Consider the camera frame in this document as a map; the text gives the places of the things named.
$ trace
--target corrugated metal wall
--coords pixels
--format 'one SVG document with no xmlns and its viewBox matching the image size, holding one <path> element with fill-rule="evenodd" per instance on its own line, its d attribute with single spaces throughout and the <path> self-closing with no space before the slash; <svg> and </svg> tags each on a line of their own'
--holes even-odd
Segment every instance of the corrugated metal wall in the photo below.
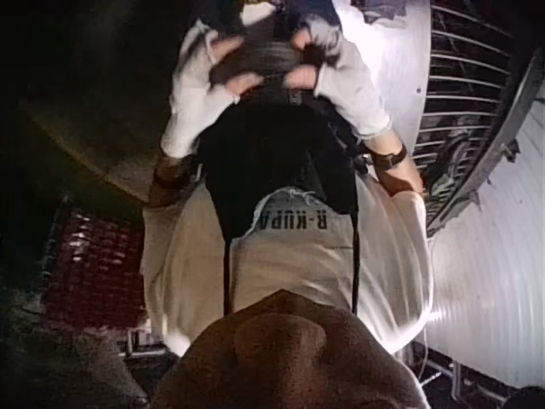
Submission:
<svg viewBox="0 0 545 409">
<path fill-rule="evenodd" d="M 479 189 L 480 204 L 430 242 L 429 347 L 514 387 L 545 386 L 544 116 L 535 101 L 516 162 L 503 159 Z"/>
</svg>

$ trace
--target white glove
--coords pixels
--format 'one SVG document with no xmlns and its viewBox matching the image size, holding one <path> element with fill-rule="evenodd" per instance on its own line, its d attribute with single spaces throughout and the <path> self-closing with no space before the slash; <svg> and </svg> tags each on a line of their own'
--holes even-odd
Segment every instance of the white glove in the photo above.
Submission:
<svg viewBox="0 0 545 409">
<path fill-rule="evenodd" d="M 195 153 L 199 134 L 262 80 L 250 72 L 231 78 L 225 85 L 212 86 L 212 67 L 243 42 L 241 37 L 232 37 L 212 44 L 217 38 L 217 31 L 198 20 L 181 45 L 172 78 L 171 116 L 161 139 L 161 148 L 171 158 Z"/>
<path fill-rule="evenodd" d="M 295 34 L 293 44 L 304 49 L 313 43 L 324 51 L 327 63 L 319 72 L 314 66 L 299 66 L 285 79 L 288 88 L 314 89 L 314 96 L 328 98 L 351 125 L 353 133 L 369 140 L 392 128 L 392 120 L 382 105 L 354 43 L 346 40 L 339 27 L 322 18 L 306 18 L 308 28 Z"/>
</svg>

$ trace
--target white t-shirt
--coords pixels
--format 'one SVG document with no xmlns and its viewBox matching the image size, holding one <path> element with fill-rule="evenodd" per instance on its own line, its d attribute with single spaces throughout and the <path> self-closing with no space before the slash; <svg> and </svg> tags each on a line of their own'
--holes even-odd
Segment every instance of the white t-shirt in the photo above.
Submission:
<svg viewBox="0 0 545 409">
<path fill-rule="evenodd" d="M 358 317 L 389 352 L 427 321 L 433 280 L 426 208 L 413 192 L 388 196 L 371 176 L 357 178 L 360 284 Z M 141 273 L 152 325 L 178 355 L 223 316 L 224 240 L 209 191 L 185 203 L 144 210 Z M 255 211 L 255 226 L 231 246 L 232 309 L 284 289 L 350 309 L 353 229 L 349 216 L 295 190 L 274 193 Z"/>
</svg>

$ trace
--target wristwatch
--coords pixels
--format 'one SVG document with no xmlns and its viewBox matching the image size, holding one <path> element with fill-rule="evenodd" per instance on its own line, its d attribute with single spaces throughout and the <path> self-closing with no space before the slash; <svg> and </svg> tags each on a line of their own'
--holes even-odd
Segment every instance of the wristwatch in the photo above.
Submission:
<svg viewBox="0 0 545 409">
<path fill-rule="evenodd" d="M 390 170 L 395 168 L 403 159 L 407 157 L 407 148 L 405 144 L 402 144 L 401 152 L 393 154 L 390 153 L 388 155 L 380 155 L 378 153 L 375 153 L 371 151 L 369 148 L 367 148 L 367 151 L 371 155 L 371 160 L 373 161 L 373 166 L 375 166 L 375 169 L 378 170 Z"/>
</svg>

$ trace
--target red object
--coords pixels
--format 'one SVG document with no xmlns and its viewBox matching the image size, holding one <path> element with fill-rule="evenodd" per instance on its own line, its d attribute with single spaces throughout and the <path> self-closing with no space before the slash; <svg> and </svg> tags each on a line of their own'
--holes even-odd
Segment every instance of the red object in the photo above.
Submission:
<svg viewBox="0 0 545 409">
<path fill-rule="evenodd" d="M 144 233 L 73 209 L 43 299 L 49 320 L 126 329 L 146 316 L 139 273 Z"/>
</svg>

